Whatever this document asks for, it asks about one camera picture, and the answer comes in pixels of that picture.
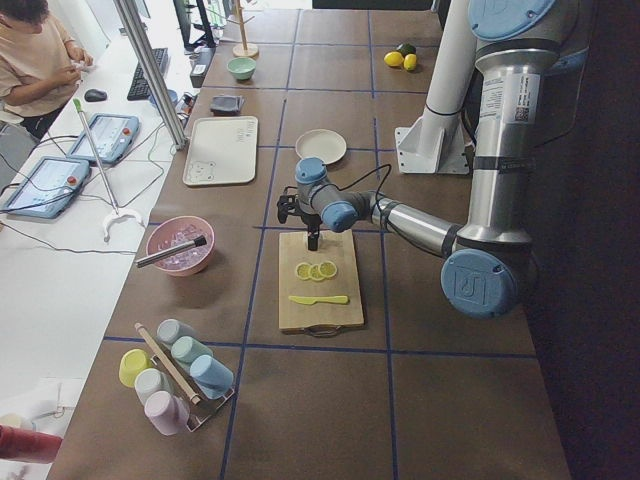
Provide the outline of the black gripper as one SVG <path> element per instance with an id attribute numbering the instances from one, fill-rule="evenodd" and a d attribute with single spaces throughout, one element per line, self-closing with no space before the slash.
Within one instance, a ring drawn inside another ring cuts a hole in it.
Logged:
<path id="1" fill-rule="evenodd" d="M 322 219 L 318 214 L 301 212 L 301 219 L 307 226 L 307 248 L 309 251 L 317 251 L 320 240 L 320 227 Z"/>

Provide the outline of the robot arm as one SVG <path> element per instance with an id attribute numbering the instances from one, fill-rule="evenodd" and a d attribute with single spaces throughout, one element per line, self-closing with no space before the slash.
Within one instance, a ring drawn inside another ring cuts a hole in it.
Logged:
<path id="1" fill-rule="evenodd" d="M 461 114 L 474 73 L 482 77 L 467 221 L 457 225 L 379 191 L 351 192 L 330 181 L 316 157 L 300 160 L 297 191 L 278 200 L 278 218 L 295 215 L 316 248 L 319 231 L 367 220 L 444 263 L 441 287 L 475 318 L 510 312 L 531 289 L 536 266 L 523 225 L 524 202 L 544 117 L 545 81 L 580 67 L 588 50 L 591 1 L 454 1 L 447 12 L 422 115 L 396 130 L 404 173 L 452 172 L 463 142 Z"/>

